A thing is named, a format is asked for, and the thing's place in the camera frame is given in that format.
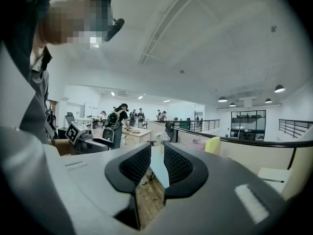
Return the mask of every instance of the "black office chair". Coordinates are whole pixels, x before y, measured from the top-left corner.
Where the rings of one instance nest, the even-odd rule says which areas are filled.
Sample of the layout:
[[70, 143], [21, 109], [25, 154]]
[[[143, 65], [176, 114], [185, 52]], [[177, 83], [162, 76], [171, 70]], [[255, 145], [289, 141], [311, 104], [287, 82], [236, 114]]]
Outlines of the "black office chair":
[[71, 122], [75, 121], [75, 118], [72, 112], [68, 112], [67, 115], [65, 116], [65, 119], [67, 120], [68, 125], [70, 125]]
[[[170, 140], [168, 142], [171, 142], [174, 136], [174, 123], [173, 122], [169, 121], [165, 124], [165, 132], [170, 137]], [[146, 142], [150, 143], [153, 146], [156, 141], [150, 140]]]

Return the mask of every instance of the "metal railing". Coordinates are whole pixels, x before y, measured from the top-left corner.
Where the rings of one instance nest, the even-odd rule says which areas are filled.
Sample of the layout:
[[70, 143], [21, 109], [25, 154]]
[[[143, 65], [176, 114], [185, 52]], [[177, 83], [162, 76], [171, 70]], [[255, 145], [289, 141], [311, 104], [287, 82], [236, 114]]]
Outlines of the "metal railing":
[[212, 129], [220, 127], [220, 120], [186, 120], [186, 121], [173, 121], [175, 127], [180, 129], [205, 133]]
[[279, 119], [279, 131], [291, 135], [293, 138], [302, 136], [311, 126], [312, 121]]

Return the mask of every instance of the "chair backrest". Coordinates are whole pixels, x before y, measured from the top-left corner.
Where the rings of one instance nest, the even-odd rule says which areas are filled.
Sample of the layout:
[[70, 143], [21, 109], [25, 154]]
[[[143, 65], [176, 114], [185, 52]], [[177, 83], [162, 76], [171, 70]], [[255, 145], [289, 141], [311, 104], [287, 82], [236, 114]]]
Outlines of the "chair backrest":
[[209, 139], [205, 144], [205, 151], [209, 153], [218, 153], [216, 149], [220, 144], [220, 137], [213, 137]]
[[68, 112], [67, 115], [65, 116], [65, 119], [67, 120], [69, 125], [71, 122], [75, 121], [75, 118], [72, 112]]
[[173, 139], [173, 136], [174, 136], [174, 123], [171, 122], [171, 121], [168, 121], [166, 124], [165, 124], [165, 132], [167, 133], [167, 135], [170, 137], [170, 141], [172, 141]]
[[272, 186], [276, 191], [281, 193], [287, 184], [292, 169], [272, 169], [261, 167], [258, 177], [262, 178], [266, 183]]

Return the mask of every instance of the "white ceiling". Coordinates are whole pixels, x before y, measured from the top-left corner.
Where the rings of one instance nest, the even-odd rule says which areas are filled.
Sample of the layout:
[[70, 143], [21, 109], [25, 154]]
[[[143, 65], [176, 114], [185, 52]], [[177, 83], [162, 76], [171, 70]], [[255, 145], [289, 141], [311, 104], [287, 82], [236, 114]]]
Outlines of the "white ceiling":
[[[55, 48], [71, 60], [71, 83], [94, 86], [98, 74], [106, 79], [96, 86], [220, 108], [243, 96], [257, 96], [254, 106], [280, 102], [313, 75], [311, 44], [284, 0], [112, 0], [112, 7], [125, 25], [109, 43]], [[117, 85], [117, 76], [125, 82]], [[277, 84], [286, 91], [275, 94]], [[220, 96], [229, 101], [218, 103]]]
[[104, 95], [112, 96], [111, 92], [114, 93], [114, 96], [118, 97], [119, 94], [126, 95], [127, 99], [129, 100], [140, 100], [143, 102], [149, 102], [149, 103], [156, 103], [156, 104], [171, 104], [171, 103], [177, 103], [180, 102], [180, 100], [175, 100], [163, 96], [154, 96], [154, 95], [147, 95], [146, 93], [138, 93], [138, 92], [131, 92], [126, 90], [117, 90], [117, 89], [110, 89], [110, 88], [97, 88], [97, 90]]

